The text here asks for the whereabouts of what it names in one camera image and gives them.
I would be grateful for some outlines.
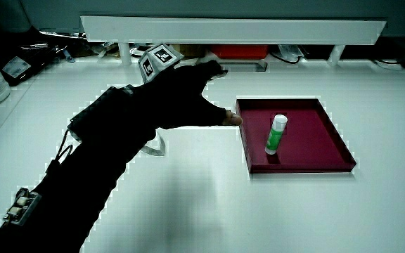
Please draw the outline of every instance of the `red tray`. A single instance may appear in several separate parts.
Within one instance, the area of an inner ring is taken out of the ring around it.
[[[247,166],[255,173],[350,172],[356,161],[319,100],[237,99]],[[288,119],[275,155],[265,153],[273,118]]]

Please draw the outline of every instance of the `wire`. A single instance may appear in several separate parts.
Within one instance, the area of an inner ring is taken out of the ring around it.
[[[379,60],[371,60],[371,62],[373,62],[375,65],[377,65],[378,67],[381,67],[381,68],[383,68],[383,69],[385,69],[385,70],[394,70],[394,69],[391,69],[391,68],[388,68],[388,67],[383,67],[381,64],[380,64],[380,61]]]
[[[399,62],[397,61],[397,62],[395,62],[395,63],[391,63],[391,62],[387,62],[387,61],[384,61],[384,60],[378,60],[378,59],[371,59],[372,61],[378,61],[378,62],[380,62],[380,63],[385,63],[385,64],[393,64],[393,65],[398,65],[399,64]]]
[[[68,150],[68,154],[67,154],[67,156],[68,156],[68,155],[71,154],[71,151],[73,150],[73,145],[69,145],[69,146],[59,155],[59,158],[62,157],[62,155],[63,155],[65,152],[67,152],[67,150]]]
[[[59,160],[59,159],[62,157],[63,153],[65,153],[68,148],[70,149],[70,151],[68,152],[68,155],[71,153],[71,150],[73,149],[73,145],[69,145],[69,146],[62,152],[63,144],[65,144],[65,140],[67,139],[67,135],[68,135],[68,132],[69,132],[69,131],[70,131],[69,129],[67,129],[67,131],[65,131],[65,135],[63,136],[62,144],[60,145],[59,151],[57,152],[57,155],[56,155],[56,160]]]
[[[282,59],[282,58],[279,57],[279,56],[276,56],[276,55],[275,55],[274,53],[272,53],[272,52],[270,52],[270,54],[271,54],[274,58],[279,59],[279,60],[282,60],[284,63],[289,63],[289,64],[296,64],[296,63],[298,63],[298,62],[300,61],[300,58],[301,58],[301,56],[298,56],[298,60],[297,60],[297,61],[291,62],[291,61],[288,61],[288,60],[284,60],[284,59]]]

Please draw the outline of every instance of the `white table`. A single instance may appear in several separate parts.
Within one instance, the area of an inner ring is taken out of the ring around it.
[[[236,96],[319,96],[354,173],[250,177],[238,127],[159,129],[167,155],[127,165],[82,252],[405,252],[405,70],[268,60],[203,95],[232,110]],[[140,83],[136,64],[97,57],[37,76],[0,128],[0,225],[16,191],[44,176],[69,119],[109,86]]]

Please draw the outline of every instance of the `black glove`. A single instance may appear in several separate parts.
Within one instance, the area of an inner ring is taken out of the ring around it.
[[[201,94],[208,80],[226,73],[211,60],[177,69],[169,67],[136,88],[110,87],[71,119],[68,129],[78,141],[107,146],[148,142],[158,127],[239,125],[239,116],[211,104]]]
[[[241,124],[239,116],[211,104],[201,94],[207,81],[226,73],[215,60],[161,71],[153,81],[134,89],[140,118],[163,129],[232,124],[231,118],[233,125]]]

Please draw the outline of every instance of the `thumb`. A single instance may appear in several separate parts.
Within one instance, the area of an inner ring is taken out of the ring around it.
[[[198,126],[220,126],[226,119],[226,109],[218,107],[202,96],[198,99]]]

